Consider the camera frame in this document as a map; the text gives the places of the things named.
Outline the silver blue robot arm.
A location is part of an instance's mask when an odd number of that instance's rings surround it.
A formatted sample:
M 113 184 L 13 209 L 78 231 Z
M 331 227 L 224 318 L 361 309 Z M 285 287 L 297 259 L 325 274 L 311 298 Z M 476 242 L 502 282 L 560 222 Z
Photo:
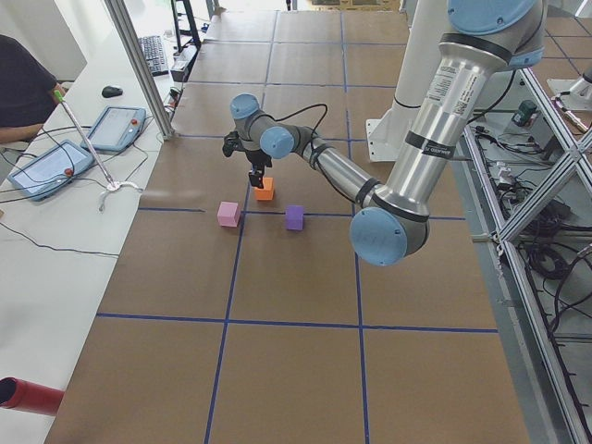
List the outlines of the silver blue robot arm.
M 242 152 L 249 180 L 261 187 L 276 159 L 297 154 L 342 196 L 359 206 L 350 225 L 357 255 L 393 265 L 429 236 L 428 200 L 492 75 L 527 68 L 543 53 L 544 1 L 421 1 L 401 75 L 412 78 L 413 121 L 386 182 L 347 159 L 315 129 L 287 125 L 249 93 L 230 105 L 234 130 L 224 155 Z

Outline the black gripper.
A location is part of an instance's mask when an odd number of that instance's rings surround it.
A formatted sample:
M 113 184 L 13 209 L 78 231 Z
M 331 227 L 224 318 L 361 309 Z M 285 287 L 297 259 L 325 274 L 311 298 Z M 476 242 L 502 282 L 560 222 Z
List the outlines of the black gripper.
M 247 150 L 245 154 L 252 166 L 249 172 L 251 185 L 258 189 L 263 189 L 265 187 L 265 169 L 272 166 L 271 157 L 262 150 Z

